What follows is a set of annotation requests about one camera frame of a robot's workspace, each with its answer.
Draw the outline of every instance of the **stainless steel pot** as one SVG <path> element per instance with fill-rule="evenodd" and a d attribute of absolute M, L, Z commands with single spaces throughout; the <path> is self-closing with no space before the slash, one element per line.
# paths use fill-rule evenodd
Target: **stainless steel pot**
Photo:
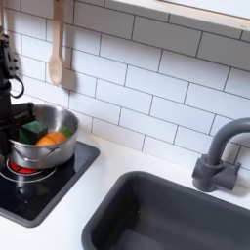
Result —
<path fill-rule="evenodd" d="M 36 105 L 34 113 L 36 120 L 48 126 L 49 131 L 57 131 L 63 125 L 71 129 L 73 135 L 65 142 L 52 146 L 31 146 L 11 141 L 9 159 L 21 167 L 33 169 L 53 168 L 65 163 L 75 152 L 78 119 L 66 109 L 46 104 Z"/>

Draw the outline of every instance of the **gray faucet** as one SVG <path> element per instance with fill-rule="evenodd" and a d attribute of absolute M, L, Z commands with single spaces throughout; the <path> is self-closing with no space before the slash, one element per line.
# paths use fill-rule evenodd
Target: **gray faucet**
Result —
<path fill-rule="evenodd" d="M 197 189 L 204 192 L 217 188 L 233 190 L 241 164 L 237 163 L 234 168 L 226 167 L 222 155 L 232 137 L 247 132 L 250 132 L 250 118 L 232 121 L 217 132 L 208 153 L 197 160 L 193 170 L 193 185 Z"/>

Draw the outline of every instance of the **wooden spoon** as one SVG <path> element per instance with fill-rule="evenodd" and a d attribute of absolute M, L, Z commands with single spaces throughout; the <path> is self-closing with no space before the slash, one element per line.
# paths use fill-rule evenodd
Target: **wooden spoon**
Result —
<path fill-rule="evenodd" d="M 63 22 L 65 0 L 53 0 L 53 53 L 49 62 L 49 72 L 54 84 L 59 85 L 63 79 Z"/>

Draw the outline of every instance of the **stove burner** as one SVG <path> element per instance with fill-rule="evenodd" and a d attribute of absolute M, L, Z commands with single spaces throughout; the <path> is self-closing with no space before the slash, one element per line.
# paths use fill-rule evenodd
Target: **stove burner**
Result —
<path fill-rule="evenodd" d="M 57 167 L 43 170 L 22 168 L 7 160 L 6 167 L 0 170 L 0 176 L 15 183 L 35 183 L 49 178 L 56 170 Z"/>
<path fill-rule="evenodd" d="M 16 174 L 33 175 L 33 174 L 39 174 L 41 172 L 41 170 L 37 169 L 22 168 L 21 166 L 17 165 L 12 161 L 7 162 L 7 164 L 10 167 L 10 170 L 11 171 L 13 170 Z"/>

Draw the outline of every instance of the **sink basin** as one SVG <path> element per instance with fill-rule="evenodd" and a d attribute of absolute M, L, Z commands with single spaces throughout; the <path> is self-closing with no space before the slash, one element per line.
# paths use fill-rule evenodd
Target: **sink basin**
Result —
<path fill-rule="evenodd" d="M 84 250 L 249 250 L 250 211 L 131 172 L 83 229 L 82 244 Z"/>

